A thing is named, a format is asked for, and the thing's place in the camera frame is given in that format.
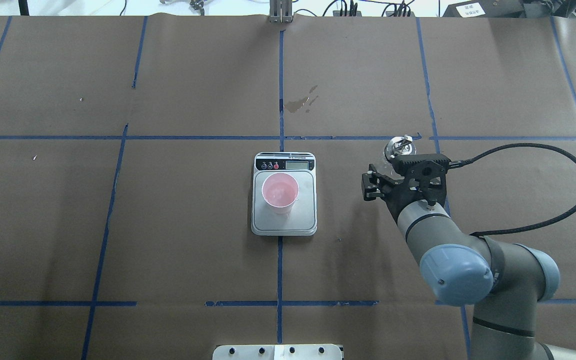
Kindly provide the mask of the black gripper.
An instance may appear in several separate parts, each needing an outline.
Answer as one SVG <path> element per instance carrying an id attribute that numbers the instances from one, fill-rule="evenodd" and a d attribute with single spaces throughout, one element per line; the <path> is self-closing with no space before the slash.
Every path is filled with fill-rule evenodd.
<path id="1" fill-rule="evenodd" d="M 445 174 L 424 175 L 415 171 L 403 178 L 366 172 L 361 175 L 362 198 L 365 202 L 382 199 L 394 221 L 398 221 L 403 210 L 418 201 L 425 201 L 432 208 L 445 207 L 447 187 Z"/>

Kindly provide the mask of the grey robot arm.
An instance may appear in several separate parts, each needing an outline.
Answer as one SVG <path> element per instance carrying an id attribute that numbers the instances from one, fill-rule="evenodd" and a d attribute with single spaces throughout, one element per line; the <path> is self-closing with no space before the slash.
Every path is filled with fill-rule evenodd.
<path id="1" fill-rule="evenodd" d="M 462 232 L 439 204 L 413 200 L 395 223 L 435 297 L 473 305 L 473 360 L 576 360 L 576 350 L 536 340 L 537 305 L 562 276 L 544 251 Z"/>

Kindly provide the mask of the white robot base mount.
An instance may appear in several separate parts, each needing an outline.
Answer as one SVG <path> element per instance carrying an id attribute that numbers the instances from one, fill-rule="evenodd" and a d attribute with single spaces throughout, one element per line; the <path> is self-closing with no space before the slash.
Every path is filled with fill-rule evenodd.
<path id="1" fill-rule="evenodd" d="M 227 344 L 217 346 L 213 360 L 343 360 L 343 346 L 332 343 Z"/>

